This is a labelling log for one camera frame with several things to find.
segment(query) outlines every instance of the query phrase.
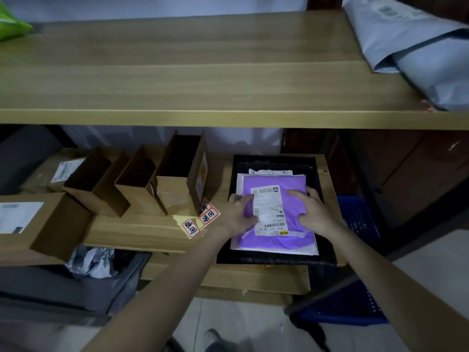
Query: open cardboard box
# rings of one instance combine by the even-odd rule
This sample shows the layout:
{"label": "open cardboard box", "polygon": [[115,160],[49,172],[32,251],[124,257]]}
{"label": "open cardboard box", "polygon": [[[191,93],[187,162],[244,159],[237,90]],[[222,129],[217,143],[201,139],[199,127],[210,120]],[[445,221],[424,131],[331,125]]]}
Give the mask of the open cardboard box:
{"label": "open cardboard box", "polygon": [[82,148],[62,148],[51,155],[21,185],[21,190],[28,194],[62,192],[63,184],[73,173],[78,161],[84,160],[91,150]]}
{"label": "open cardboard box", "polygon": [[97,147],[67,179],[64,190],[92,213],[121,217],[130,204],[114,182],[128,161],[121,149]]}
{"label": "open cardboard box", "polygon": [[66,193],[0,196],[0,266],[66,263],[91,218]]}
{"label": "open cardboard box", "polygon": [[173,137],[156,170],[156,194],[168,214],[198,216],[208,174],[205,136]]}
{"label": "open cardboard box", "polygon": [[117,189],[130,202],[130,212],[144,215],[167,215],[156,195],[155,172],[162,155],[161,146],[140,146],[115,181]]}

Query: person's left hand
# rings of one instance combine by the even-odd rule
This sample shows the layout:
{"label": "person's left hand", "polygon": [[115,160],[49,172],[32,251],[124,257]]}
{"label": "person's left hand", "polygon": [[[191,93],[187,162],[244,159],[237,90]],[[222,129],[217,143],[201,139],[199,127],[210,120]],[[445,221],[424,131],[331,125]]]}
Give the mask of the person's left hand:
{"label": "person's left hand", "polygon": [[246,196],[231,194],[224,210],[220,213],[220,217],[209,226],[210,231],[220,231],[216,234],[223,233],[226,235],[226,239],[246,232],[258,220],[257,216],[247,219],[243,215],[244,207],[253,198],[253,194]]}

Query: forearm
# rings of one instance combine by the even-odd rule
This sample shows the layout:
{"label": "forearm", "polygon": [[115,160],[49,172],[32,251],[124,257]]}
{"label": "forearm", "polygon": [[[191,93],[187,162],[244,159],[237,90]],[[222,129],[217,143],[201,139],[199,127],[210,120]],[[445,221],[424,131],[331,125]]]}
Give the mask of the forearm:
{"label": "forearm", "polygon": [[209,230],[114,317],[84,351],[159,351],[226,242],[224,235]]}
{"label": "forearm", "polygon": [[412,351],[469,351],[469,321],[354,233],[337,227],[329,236]]}

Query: hand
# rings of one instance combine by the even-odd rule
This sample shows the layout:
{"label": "hand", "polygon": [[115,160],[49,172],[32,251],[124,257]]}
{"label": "hand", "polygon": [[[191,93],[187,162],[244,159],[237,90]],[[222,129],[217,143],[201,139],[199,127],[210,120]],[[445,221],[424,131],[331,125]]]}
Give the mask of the hand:
{"label": "hand", "polygon": [[243,215],[244,207],[253,198],[253,194],[246,196],[231,194],[220,217],[210,225],[211,231],[220,231],[216,235],[223,233],[226,234],[226,239],[229,239],[246,232],[249,227],[255,225],[258,220],[257,216],[247,219]]}
{"label": "hand", "polygon": [[337,221],[327,207],[321,202],[320,196],[315,189],[306,187],[309,196],[299,190],[287,190],[287,193],[299,198],[306,206],[306,214],[298,215],[300,224],[308,230],[321,236],[329,238],[341,224]]}

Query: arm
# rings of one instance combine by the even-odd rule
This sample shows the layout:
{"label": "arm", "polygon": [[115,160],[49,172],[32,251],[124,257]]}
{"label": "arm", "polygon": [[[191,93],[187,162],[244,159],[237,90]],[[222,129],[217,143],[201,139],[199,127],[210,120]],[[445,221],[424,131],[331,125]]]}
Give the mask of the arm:
{"label": "arm", "polygon": [[231,195],[225,209],[199,242],[182,254],[119,312],[83,352],[160,351],[184,316],[223,244],[245,232],[257,217],[243,217],[254,195]]}
{"label": "arm", "polygon": [[469,321],[336,221],[314,189],[296,190],[307,213],[300,223],[345,255],[404,343],[412,351],[469,351]]}

